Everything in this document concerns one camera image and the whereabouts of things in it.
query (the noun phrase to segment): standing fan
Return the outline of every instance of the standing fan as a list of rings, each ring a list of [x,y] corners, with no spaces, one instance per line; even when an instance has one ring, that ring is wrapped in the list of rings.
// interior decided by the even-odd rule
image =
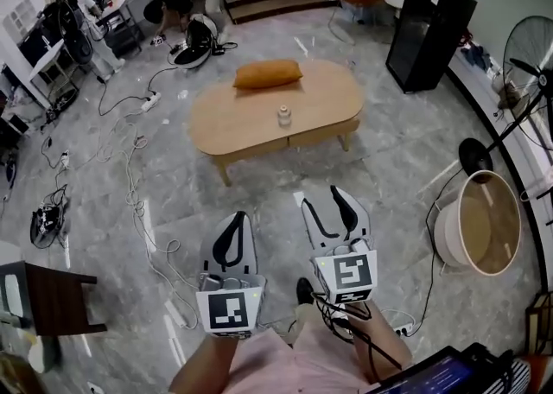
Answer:
[[[527,105],[489,147],[472,138],[461,143],[459,159],[468,175],[493,169],[490,152],[535,112],[541,101],[543,105],[538,110],[545,109],[553,138],[553,20],[529,16],[515,26],[505,46],[503,76],[505,102],[524,101],[522,104]]]

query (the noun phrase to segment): pink shirt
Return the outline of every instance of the pink shirt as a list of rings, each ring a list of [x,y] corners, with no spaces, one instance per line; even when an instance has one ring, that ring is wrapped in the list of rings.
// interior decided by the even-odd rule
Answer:
[[[272,329],[241,342],[225,394],[353,394],[367,383],[353,345],[307,322],[290,348]]]

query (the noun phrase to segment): wooden coffee table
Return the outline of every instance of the wooden coffee table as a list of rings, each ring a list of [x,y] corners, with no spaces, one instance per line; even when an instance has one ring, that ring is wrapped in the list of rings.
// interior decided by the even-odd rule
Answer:
[[[293,84],[241,91],[232,81],[208,87],[195,101],[188,122],[194,145],[210,155],[225,185],[226,165],[284,149],[338,137],[349,150],[359,127],[361,88],[349,69],[328,60],[300,64],[303,78]],[[278,124],[281,105],[292,111],[288,127]]]

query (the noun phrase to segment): monitor screen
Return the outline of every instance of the monitor screen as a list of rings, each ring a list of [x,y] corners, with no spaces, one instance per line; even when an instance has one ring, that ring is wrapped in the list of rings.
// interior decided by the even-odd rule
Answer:
[[[473,370],[453,356],[444,356],[433,365],[398,380],[375,394],[442,394],[451,391],[473,375]]]

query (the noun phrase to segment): black stand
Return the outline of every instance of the black stand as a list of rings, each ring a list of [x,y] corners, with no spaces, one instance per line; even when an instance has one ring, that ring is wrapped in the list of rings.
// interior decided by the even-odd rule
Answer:
[[[509,136],[518,127],[518,125],[530,115],[534,107],[539,104],[540,100],[542,100],[542,96],[543,93],[540,92],[489,147],[486,148],[483,143],[472,138],[465,139],[461,142],[461,145],[459,145],[459,161],[461,162],[461,166],[467,175],[470,176],[473,173],[483,169],[493,170],[493,162],[490,157],[490,153],[500,143],[503,143],[505,138]]]

